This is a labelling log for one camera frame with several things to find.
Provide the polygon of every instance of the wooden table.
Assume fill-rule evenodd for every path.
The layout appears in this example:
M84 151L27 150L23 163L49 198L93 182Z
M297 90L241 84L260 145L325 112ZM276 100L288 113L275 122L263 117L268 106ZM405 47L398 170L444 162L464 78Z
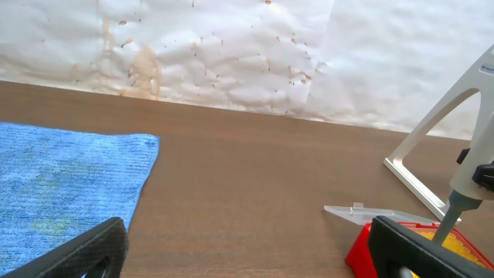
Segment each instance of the wooden table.
M0 83L0 120L161 136L122 277L352 277L361 227L324 205L434 216L383 166L406 134ZM430 137L405 164L439 196L467 141ZM494 205L459 230L494 259Z

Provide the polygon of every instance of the red plastic container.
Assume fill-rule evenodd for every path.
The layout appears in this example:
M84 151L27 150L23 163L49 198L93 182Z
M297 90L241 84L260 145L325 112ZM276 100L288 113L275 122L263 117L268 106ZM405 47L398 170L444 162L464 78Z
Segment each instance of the red plastic container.
M364 225L364 228L358 235L357 240L355 240L354 245L350 249L347 258L345 259L345 262L349 267L351 267L356 278L377 278L377 273L376 269L374 268L374 263L372 262L371 253L369 252L369 248L367 247L369 232L371 231L371 224L372 223L367 223ZM402 222L400 224L416 232L433 232L438 228L438 225L434 224L422 225L418 223L405 222ZM453 233L456 238L460 240L463 245L479 259L479 262L483 263L486 266L488 270L494 271L494 265L485 256L483 256L480 251L478 251L477 248L475 248L473 244L471 244L470 241L467 240L467 238L465 238L460 232L458 232L458 230L453 229L451 233Z

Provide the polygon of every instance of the towel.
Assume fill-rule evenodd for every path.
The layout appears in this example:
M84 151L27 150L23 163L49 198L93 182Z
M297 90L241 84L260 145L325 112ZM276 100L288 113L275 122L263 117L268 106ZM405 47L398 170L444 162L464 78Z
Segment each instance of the towel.
M128 230L159 140L0 122L0 275L110 217Z

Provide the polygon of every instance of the clear plastic lid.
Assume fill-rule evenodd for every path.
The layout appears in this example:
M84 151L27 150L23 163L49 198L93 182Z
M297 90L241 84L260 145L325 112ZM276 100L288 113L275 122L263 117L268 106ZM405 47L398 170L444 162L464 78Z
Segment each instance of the clear plastic lid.
M324 210L358 225L365 225L366 223L370 223L372 222L372 218L379 215L386 216L395 222L413 222L424 225L438 223L437 221L412 215L406 212L399 212L390 209L365 208L364 204L362 203L354 203L353 207L325 205Z

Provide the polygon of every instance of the blue towel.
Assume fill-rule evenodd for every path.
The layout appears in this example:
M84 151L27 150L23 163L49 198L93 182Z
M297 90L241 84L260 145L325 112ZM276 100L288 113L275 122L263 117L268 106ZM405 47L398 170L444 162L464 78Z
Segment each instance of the blue towel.
M0 275L110 217L128 230L159 140L0 122Z

